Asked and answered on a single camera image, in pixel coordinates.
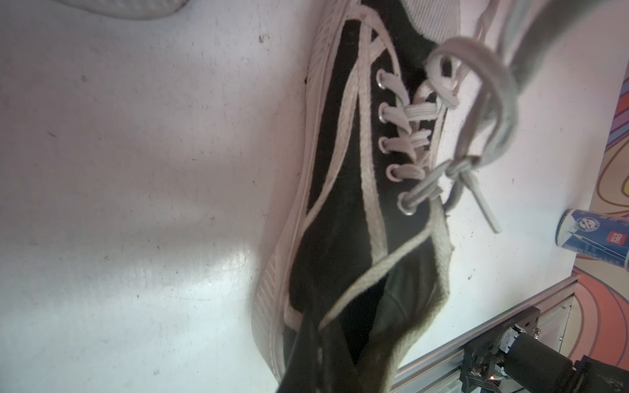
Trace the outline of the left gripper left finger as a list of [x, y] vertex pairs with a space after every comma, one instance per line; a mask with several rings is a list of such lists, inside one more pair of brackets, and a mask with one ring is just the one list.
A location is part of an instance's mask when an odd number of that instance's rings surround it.
[[292, 349], [279, 393], [315, 393], [319, 390], [319, 325], [316, 312], [306, 310]]

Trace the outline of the black white sneaker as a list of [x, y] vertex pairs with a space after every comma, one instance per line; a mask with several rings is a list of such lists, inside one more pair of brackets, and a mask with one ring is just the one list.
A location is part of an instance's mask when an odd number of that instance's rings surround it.
[[342, 325], [361, 392], [387, 392], [449, 296], [447, 211], [509, 147], [519, 86], [486, 46], [498, 7], [460, 34], [457, 1], [330, 1], [306, 77], [293, 208], [254, 297], [280, 385], [304, 314]]
[[150, 21], [176, 13], [188, 0], [57, 0], [58, 3], [100, 16]]

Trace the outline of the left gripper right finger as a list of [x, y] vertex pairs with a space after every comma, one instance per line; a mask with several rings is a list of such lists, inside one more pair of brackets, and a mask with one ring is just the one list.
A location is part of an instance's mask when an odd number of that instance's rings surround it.
[[322, 392], [361, 392], [342, 325], [334, 319], [320, 332], [319, 387]]

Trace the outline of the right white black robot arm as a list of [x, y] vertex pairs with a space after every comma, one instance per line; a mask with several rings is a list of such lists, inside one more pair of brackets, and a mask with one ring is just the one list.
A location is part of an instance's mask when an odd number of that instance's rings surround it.
[[628, 393], [628, 371], [584, 356], [577, 363], [521, 334], [505, 354], [503, 369], [526, 391]]

